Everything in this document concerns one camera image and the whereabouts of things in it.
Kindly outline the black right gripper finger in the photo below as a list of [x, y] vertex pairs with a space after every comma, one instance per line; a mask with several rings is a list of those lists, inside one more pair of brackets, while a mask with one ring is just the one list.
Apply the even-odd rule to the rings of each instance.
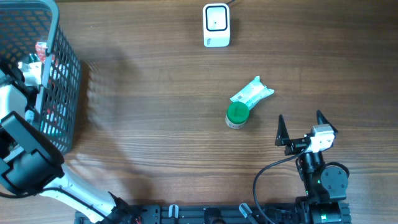
[[334, 134], [338, 134], [338, 130], [325, 118], [325, 116], [320, 110], [317, 110], [317, 123], [328, 124], [332, 128]]
[[285, 125], [284, 117], [282, 114], [280, 114], [278, 117], [278, 128], [275, 137], [275, 145], [286, 146], [288, 144], [290, 144], [290, 137]]

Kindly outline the green lid white jar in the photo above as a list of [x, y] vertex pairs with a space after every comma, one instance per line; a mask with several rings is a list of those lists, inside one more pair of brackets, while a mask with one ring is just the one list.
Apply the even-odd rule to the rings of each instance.
[[242, 102], [232, 102], [227, 111], [226, 124], [233, 129], [240, 129], [249, 118], [249, 108]]

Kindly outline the mint green wipes pack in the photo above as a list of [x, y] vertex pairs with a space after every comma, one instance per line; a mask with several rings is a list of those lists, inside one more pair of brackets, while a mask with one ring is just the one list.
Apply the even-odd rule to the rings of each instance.
[[249, 110], [252, 110], [259, 101], [274, 94], [274, 90], [268, 88], [261, 82], [260, 76], [256, 76], [242, 90], [232, 96], [230, 100], [244, 103]]

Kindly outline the orange Kleenex tissue pack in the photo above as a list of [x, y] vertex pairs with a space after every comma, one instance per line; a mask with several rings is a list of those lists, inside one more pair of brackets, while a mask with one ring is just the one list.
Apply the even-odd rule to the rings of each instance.
[[39, 60], [42, 62], [42, 64], [44, 64], [45, 60], [47, 58], [47, 56], [46, 56], [47, 43], [46, 42], [36, 42], [35, 49], [36, 49], [37, 56], [38, 56]]

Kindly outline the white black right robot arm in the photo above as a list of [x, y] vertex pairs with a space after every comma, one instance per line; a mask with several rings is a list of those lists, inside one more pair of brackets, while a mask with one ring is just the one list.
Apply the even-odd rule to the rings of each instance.
[[289, 137], [279, 116], [276, 146], [285, 147], [286, 156], [296, 156], [295, 165], [306, 195], [295, 199], [294, 223], [351, 223], [346, 199], [349, 170], [339, 162], [325, 162], [322, 152], [333, 147], [338, 130], [317, 111], [317, 124], [302, 138]]

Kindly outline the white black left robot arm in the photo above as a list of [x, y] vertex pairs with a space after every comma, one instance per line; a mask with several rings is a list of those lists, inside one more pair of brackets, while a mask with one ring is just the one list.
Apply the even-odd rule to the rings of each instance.
[[1, 185], [4, 198], [51, 197], [91, 223], [134, 223], [139, 217], [123, 199], [73, 173], [58, 149], [17, 112], [1, 120]]

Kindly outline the white barcode scanner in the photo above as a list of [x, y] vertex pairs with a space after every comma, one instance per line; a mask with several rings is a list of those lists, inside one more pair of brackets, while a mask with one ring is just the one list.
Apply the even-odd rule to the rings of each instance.
[[230, 10], [225, 3], [203, 7], [203, 45], [208, 48], [227, 47], [231, 39]]

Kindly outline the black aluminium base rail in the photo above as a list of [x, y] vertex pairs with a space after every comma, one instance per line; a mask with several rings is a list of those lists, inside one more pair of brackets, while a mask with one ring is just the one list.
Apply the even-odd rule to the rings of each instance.
[[352, 222], [350, 209], [347, 203], [311, 205], [308, 208], [300, 208], [293, 203], [267, 204], [263, 211], [269, 217], [268, 220], [261, 215], [256, 207], [250, 207], [245, 203], [237, 206], [181, 206], [176, 204], [168, 207], [160, 205], [133, 205], [132, 211], [138, 215], [131, 219], [125, 219], [123, 223], [342, 223]]

